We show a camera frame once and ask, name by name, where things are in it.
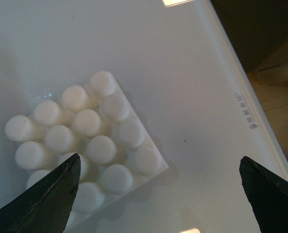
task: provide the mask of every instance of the white table surface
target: white table surface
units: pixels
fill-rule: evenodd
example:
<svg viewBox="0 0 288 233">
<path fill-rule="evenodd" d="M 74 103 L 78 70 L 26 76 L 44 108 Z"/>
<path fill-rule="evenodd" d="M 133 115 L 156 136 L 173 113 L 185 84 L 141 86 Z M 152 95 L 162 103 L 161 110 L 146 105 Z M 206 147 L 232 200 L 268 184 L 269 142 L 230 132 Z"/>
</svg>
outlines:
<svg viewBox="0 0 288 233">
<path fill-rule="evenodd" d="M 286 180 L 288 164 L 205 0 L 0 0 L 0 208 L 27 180 L 7 120 L 99 70 L 116 78 L 170 168 L 70 232 L 259 232 L 240 159 Z"/>
</svg>

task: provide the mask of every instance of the glossy white surface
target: glossy white surface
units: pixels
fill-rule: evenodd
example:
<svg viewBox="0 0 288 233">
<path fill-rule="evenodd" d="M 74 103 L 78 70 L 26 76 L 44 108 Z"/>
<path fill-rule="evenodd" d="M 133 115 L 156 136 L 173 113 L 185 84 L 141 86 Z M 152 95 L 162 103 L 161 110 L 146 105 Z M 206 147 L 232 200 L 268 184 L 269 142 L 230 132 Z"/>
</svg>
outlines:
<svg viewBox="0 0 288 233">
<path fill-rule="evenodd" d="M 259 232 L 240 159 L 286 180 L 288 165 L 205 0 L 0 0 L 0 208 L 28 179 L 6 122 L 98 70 L 115 76 L 170 169 L 70 232 Z"/>
</svg>

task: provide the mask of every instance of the wooden floor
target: wooden floor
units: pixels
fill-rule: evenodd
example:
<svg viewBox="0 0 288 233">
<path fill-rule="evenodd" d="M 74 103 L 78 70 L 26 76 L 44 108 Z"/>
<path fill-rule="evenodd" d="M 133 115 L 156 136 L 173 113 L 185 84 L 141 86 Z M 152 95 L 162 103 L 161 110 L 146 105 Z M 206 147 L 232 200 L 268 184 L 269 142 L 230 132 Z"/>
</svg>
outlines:
<svg viewBox="0 0 288 233">
<path fill-rule="evenodd" d="M 288 63 L 247 76 L 288 160 Z"/>
</svg>

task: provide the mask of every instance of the white plastic brick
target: white plastic brick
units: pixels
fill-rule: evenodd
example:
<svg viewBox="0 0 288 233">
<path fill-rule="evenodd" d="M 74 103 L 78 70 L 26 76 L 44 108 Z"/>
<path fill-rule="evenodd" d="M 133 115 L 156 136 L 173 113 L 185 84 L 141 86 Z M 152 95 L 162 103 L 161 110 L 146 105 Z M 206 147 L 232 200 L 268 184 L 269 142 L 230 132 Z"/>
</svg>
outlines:
<svg viewBox="0 0 288 233">
<path fill-rule="evenodd" d="M 31 141 L 38 146 L 16 157 L 21 168 L 37 167 L 28 170 L 33 177 L 27 188 L 49 167 L 80 154 L 83 170 L 66 231 L 168 168 L 112 74 L 105 71 L 93 74 L 84 86 L 66 88 L 59 100 L 39 103 L 30 116 L 13 117 L 5 132 L 10 140 L 23 143 L 21 147 Z M 22 154 L 35 151 L 38 154 Z M 38 161 L 24 161 L 33 157 Z"/>
</svg>

